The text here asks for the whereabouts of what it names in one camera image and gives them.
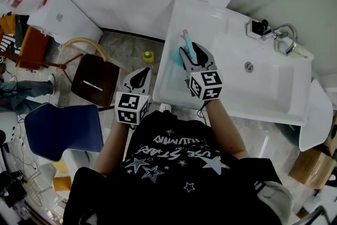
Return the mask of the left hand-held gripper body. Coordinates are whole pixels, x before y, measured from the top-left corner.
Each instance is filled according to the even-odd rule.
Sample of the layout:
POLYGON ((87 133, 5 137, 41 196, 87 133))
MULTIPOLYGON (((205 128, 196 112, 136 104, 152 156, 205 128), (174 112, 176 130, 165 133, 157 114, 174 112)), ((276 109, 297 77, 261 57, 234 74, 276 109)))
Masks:
POLYGON ((121 90, 116 92, 115 114, 120 123, 140 124, 148 112, 150 87, 132 88, 130 79, 134 72, 125 77, 121 90))

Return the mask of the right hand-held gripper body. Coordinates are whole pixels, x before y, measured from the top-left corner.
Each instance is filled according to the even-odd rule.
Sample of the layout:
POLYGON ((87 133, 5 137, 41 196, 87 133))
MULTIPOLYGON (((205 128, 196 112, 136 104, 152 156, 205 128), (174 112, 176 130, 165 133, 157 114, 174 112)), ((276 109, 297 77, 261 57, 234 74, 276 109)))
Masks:
POLYGON ((214 61, 200 65, 184 64, 185 80, 192 97, 202 101, 218 99, 223 87, 222 76, 214 61))

